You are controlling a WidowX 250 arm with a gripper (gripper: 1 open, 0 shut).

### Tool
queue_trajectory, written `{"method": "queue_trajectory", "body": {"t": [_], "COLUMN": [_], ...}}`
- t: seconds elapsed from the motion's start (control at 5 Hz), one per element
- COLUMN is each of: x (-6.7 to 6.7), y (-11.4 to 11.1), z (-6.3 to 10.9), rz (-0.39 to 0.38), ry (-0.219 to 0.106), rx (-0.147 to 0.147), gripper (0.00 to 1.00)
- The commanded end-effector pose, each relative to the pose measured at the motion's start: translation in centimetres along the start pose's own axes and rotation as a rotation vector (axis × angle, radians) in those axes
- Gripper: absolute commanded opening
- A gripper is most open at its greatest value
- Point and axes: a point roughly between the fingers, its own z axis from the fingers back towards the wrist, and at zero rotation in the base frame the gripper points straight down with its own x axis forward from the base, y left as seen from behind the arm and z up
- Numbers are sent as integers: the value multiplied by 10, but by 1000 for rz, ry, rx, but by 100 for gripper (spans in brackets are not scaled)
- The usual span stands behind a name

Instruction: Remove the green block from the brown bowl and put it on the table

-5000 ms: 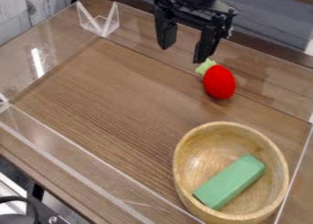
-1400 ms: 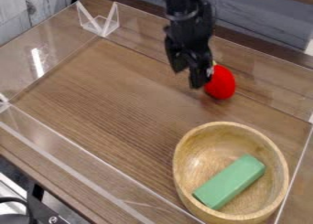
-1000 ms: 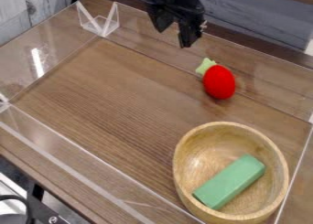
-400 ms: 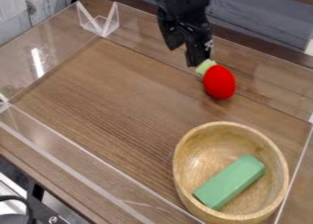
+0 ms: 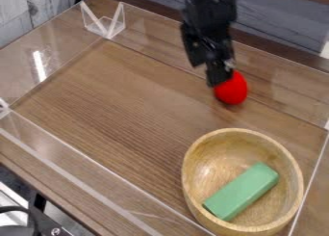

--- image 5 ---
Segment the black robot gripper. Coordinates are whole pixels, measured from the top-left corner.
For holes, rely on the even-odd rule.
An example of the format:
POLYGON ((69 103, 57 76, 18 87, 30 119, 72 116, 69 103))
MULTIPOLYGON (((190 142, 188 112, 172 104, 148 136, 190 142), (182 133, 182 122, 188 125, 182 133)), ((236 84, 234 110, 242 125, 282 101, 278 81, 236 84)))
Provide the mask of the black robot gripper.
POLYGON ((237 0, 182 2, 180 32, 186 56, 192 67, 205 63, 206 85, 214 88, 233 77, 236 68, 230 25, 237 20, 237 0))

